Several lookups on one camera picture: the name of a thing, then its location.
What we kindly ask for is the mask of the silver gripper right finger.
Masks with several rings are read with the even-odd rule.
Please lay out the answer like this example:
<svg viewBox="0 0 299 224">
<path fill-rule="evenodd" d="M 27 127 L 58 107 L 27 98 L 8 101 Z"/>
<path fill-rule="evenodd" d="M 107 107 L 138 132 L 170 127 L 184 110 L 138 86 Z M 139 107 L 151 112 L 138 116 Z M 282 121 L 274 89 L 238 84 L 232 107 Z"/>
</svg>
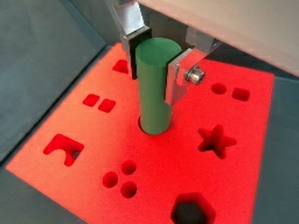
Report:
<svg viewBox="0 0 299 224">
<path fill-rule="evenodd" d="M 216 38 L 191 27 L 186 42 L 191 47 L 174 57 L 167 66 L 164 101 L 170 106 L 184 97 L 190 84 L 202 84 L 206 72 L 200 69 L 200 62 L 222 44 Z"/>
</svg>

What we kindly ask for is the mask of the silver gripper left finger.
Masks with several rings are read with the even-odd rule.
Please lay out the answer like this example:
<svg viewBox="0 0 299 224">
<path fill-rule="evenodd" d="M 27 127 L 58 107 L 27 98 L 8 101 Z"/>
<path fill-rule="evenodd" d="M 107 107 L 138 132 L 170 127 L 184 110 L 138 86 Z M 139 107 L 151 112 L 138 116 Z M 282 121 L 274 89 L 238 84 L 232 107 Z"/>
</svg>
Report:
<svg viewBox="0 0 299 224">
<path fill-rule="evenodd" d="M 126 51 L 128 73 L 136 79 L 136 47 L 152 37 L 152 29 L 146 25 L 140 6 L 135 0 L 106 0 L 114 18 L 123 49 Z"/>
</svg>

